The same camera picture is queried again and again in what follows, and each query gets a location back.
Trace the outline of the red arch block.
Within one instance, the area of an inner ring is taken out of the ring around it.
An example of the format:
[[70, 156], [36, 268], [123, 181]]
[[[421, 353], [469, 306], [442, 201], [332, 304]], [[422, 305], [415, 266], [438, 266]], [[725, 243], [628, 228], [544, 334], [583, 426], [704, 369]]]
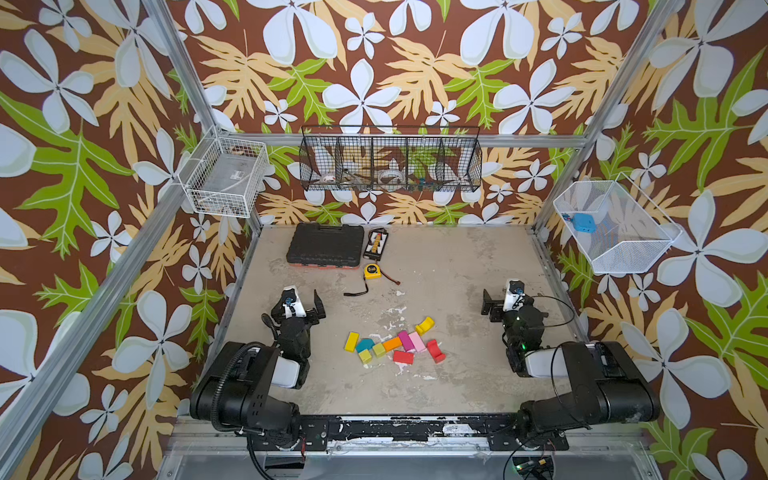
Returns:
[[426, 343], [426, 348], [436, 364], [440, 364], [446, 359], [446, 354], [441, 350], [436, 340], [429, 340]]

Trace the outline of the pink block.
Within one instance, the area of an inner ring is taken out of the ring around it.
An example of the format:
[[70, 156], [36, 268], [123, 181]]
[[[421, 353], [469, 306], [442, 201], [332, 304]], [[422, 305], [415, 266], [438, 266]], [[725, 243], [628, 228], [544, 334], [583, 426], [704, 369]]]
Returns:
[[426, 350], [426, 345], [422, 340], [421, 335], [418, 332], [416, 331], [410, 332], [409, 339], [413, 345], [413, 348], [412, 348], [413, 352], [424, 352]]

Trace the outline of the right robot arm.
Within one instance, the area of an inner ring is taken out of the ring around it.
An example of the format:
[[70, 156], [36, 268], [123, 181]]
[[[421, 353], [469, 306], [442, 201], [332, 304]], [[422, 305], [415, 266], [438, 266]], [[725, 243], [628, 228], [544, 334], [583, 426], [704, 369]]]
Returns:
[[516, 435], [532, 439], [594, 425], [655, 420], [661, 402], [624, 347], [615, 341], [565, 341], [542, 345], [547, 314], [535, 306], [519, 282], [505, 298], [483, 292], [481, 313], [502, 325], [502, 343], [511, 370], [522, 378], [550, 381], [553, 396], [521, 404]]

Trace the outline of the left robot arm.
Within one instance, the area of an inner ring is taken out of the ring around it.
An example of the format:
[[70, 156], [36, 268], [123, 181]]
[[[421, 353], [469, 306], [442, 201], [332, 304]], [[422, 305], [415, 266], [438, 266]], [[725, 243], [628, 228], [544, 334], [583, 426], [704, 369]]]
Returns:
[[269, 313], [261, 316], [272, 334], [270, 345], [259, 341], [227, 342], [190, 398], [190, 415], [210, 422], [219, 432], [243, 432], [295, 441], [300, 432], [299, 407], [269, 395], [270, 388], [299, 389], [311, 357], [311, 328], [326, 317], [320, 296], [305, 308], [294, 287], [281, 292]]

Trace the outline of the yellow arch block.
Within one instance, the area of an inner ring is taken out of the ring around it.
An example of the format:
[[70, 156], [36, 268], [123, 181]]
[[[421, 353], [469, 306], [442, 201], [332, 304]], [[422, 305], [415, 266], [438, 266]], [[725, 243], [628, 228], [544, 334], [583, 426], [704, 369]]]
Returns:
[[421, 323], [415, 326], [416, 332], [420, 336], [424, 336], [435, 326], [435, 322], [431, 317], [426, 317]]

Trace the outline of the magenta block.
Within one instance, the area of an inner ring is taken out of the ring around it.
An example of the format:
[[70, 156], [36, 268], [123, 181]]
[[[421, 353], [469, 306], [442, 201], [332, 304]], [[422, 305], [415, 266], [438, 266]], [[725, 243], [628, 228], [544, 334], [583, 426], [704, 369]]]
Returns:
[[411, 339], [411, 336], [410, 336], [409, 332], [407, 332], [405, 330], [400, 331], [397, 334], [397, 337], [400, 340], [401, 346], [402, 346], [404, 351], [409, 352], [409, 353], [412, 353], [412, 352], [416, 351], [415, 344], [414, 344], [413, 340]]

